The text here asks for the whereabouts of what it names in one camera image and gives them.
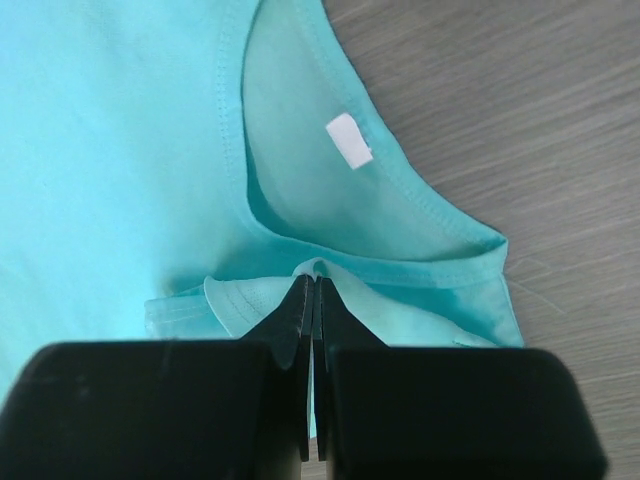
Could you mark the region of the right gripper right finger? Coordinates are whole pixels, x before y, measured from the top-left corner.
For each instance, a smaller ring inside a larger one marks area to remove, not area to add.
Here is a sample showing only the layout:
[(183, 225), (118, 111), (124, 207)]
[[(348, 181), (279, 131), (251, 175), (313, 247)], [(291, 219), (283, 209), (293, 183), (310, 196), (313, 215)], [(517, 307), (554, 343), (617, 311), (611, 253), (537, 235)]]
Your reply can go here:
[(602, 479), (569, 369), (545, 350), (384, 344), (317, 280), (318, 456), (332, 479)]

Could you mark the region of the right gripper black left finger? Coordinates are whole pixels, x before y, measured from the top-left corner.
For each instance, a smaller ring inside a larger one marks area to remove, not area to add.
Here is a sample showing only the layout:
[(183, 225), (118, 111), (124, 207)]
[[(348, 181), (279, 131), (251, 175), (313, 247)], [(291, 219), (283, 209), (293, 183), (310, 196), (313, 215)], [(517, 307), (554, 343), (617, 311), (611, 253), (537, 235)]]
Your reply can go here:
[(314, 282), (235, 340), (56, 343), (1, 412), (5, 479), (297, 479)]

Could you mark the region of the teal t shirt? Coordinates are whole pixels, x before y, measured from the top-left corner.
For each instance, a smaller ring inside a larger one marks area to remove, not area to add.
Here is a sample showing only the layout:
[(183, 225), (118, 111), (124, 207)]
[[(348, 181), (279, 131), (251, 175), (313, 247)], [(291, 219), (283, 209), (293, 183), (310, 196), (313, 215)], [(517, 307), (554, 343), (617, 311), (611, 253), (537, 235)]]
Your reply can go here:
[(318, 1), (1, 5), (1, 388), (230, 339), (300, 275), (393, 346), (519, 347), (508, 242), (411, 167)]

